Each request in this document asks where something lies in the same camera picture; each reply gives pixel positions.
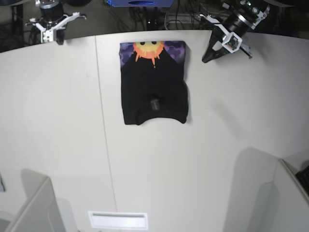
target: folded t-shirt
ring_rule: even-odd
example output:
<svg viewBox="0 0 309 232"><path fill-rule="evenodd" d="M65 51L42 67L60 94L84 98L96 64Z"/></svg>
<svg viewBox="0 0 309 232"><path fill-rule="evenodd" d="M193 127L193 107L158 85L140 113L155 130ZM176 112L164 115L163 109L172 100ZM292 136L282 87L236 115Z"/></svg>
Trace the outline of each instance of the folded t-shirt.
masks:
<svg viewBox="0 0 309 232"><path fill-rule="evenodd" d="M183 41L120 44L125 124L140 125L156 117L186 122L189 107L184 58Z"/></svg>

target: blue box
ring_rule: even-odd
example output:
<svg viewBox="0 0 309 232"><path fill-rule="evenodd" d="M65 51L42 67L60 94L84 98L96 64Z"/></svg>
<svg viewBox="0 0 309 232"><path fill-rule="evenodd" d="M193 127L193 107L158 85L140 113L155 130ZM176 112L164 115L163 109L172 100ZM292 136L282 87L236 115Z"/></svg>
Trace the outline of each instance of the blue box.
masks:
<svg viewBox="0 0 309 232"><path fill-rule="evenodd" d="M125 6L151 6L151 7L170 7L174 0L109 0L108 4L114 7L125 7Z"/></svg>

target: white table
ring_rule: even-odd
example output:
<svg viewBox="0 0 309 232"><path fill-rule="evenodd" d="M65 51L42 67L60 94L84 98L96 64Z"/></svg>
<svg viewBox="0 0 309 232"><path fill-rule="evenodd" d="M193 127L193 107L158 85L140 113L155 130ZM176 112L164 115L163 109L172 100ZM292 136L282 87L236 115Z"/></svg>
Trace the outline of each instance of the white table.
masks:
<svg viewBox="0 0 309 232"><path fill-rule="evenodd" d="M210 34L119 33L0 54L8 185L25 168L49 175L85 232L99 231L87 210L146 212L151 232L245 232L277 158L309 149L309 41L250 34L252 60L204 64ZM188 122L127 126L119 44L155 40L187 43Z"/></svg>

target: black t-shirt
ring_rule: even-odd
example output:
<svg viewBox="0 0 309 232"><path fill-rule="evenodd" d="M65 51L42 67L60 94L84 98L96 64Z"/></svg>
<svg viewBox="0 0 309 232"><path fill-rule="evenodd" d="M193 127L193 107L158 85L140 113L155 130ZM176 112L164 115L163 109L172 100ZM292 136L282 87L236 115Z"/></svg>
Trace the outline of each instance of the black t-shirt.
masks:
<svg viewBox="0 0 309 232"><path fill-rule="evenodd" d="M179 41L121 44L125 124L140 125L156 117L186 122L188 93L183 80L184 54L185 43Z"/></svg>

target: sun graphic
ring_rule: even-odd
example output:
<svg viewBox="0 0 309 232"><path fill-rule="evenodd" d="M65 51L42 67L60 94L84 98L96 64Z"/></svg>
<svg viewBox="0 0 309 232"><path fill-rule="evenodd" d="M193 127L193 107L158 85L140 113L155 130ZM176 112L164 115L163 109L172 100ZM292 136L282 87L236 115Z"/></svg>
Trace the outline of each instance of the sun graphic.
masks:
<svg viewBox="0 0 309 232"><path fill-rule="evenodd" d="M163 51L164 44L162 41L134 43L134 52L137 53L135 61L140 57L151 59L155 67L155 58L160 59L159 55Z"/></svg>

